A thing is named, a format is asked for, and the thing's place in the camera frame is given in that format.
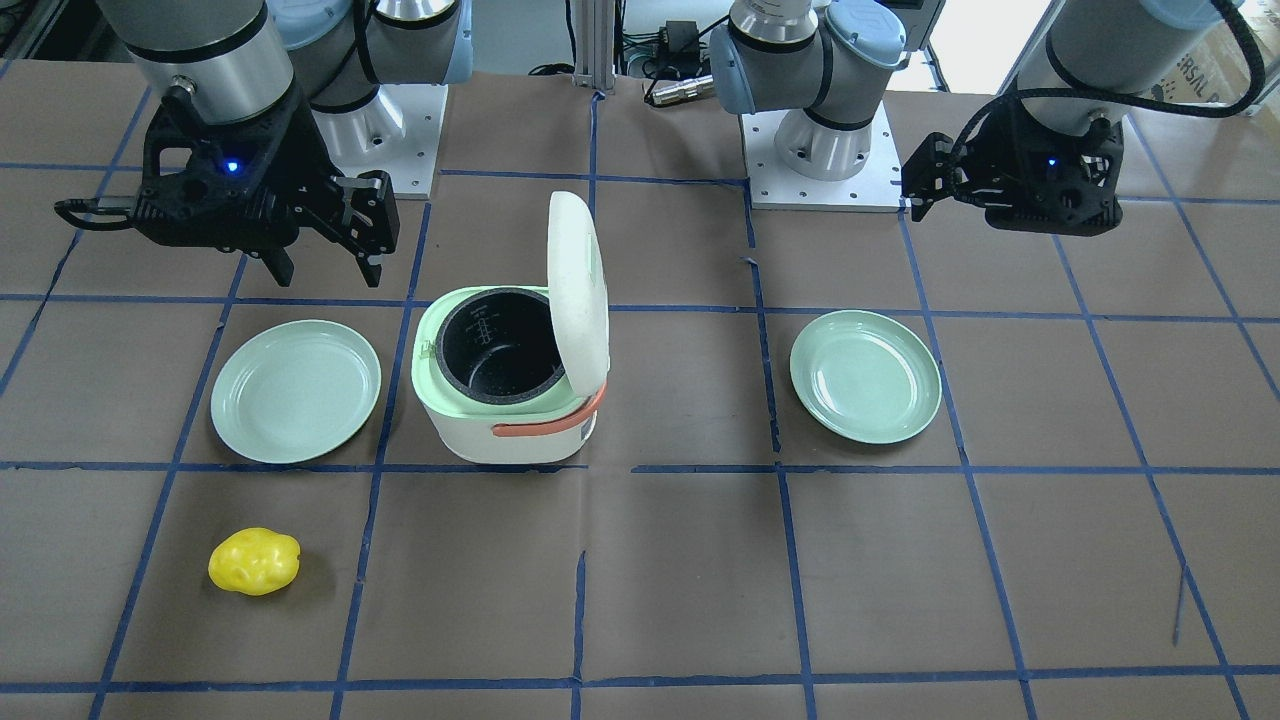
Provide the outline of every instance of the rice cooker lid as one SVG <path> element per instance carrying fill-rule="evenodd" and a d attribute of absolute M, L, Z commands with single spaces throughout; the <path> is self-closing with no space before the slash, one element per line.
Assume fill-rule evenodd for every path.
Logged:
<path fill-rule="evenodd" d="M 572 192 L 552 193 L 547 293 L 564 377 L 575 395 L 590 397 L 609 374 L 609 295 L 591 211 Z"/>

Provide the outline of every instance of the round plate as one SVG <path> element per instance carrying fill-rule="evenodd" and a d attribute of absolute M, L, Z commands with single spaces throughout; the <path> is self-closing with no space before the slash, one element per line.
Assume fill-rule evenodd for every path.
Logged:
<path fill-rule="evenodd" d="M 356 331 L 297 320 L 237 350 L 214 382 L 214 429 L 259 462 L 301 462 L 347 442 L 381 387 L 378 354 Z"/>
<path fill-rule="evenodd" d="M 831 313 L 800 331 L 791 383 L 819 423 L 878 445 L 923 430 L 942 400 L 938 364 L 920 338 L 863 310 Z"/>

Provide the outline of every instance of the rice cooker handle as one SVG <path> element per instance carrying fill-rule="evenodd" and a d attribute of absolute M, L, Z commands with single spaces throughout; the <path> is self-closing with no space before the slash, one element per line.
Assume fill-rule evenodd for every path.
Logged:
<path fill-rule="evenodd" d="M 600 406 L 600 401 L 604 400 L 604 391 L 608 389 L 609 382 L 605 380 L 600 386 L 599 392 L 591 396 L 590 400 L 582 404 L 581 407 L 573 413 L 564 415 L 557 420 L 548 420 L 545 423 L 500 423 L 493 427 L 494 437 L 540 437 L 552 436 L 556 433 L 562 433 L 564 430 L 576 428 L 585 423 L 588 418 L 595 414 L 595 410 Z"/>

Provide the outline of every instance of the inner pot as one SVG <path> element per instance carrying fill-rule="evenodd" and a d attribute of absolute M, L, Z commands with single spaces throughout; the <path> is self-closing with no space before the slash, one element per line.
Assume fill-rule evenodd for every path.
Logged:
<path fill-rule="evenodd" d="M 550 301 L 518 287 L 462 301 L 444 318 L 435 351 L 449 384 L 489 405 L 531 400 L 564 375 Z"/>

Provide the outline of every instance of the white mounting plate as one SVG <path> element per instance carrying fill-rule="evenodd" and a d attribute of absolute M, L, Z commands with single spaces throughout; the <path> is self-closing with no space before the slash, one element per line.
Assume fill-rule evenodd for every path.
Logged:
<path fill-rule="evenodd" d="M 801 176 L 773 149 L 773 135 L 788 111 L 742 115 L 742 151 L 751 178 L 753 208 L 897 213 L 902 197 L 901 165 L 883 104 L 872 119 L 872 149 L 865 167 L 856 176 L 836 182 Z"/>
<path fill-rule="evenodd" d="M 348 177 L 365 170 L 387 170 L 396 197 L 430 200 L 449 86 L 384 85 L 381 91 L 404 113 L 404 137 L 370 150 L 365 154 L 367 163 L 335 164 Z"/>

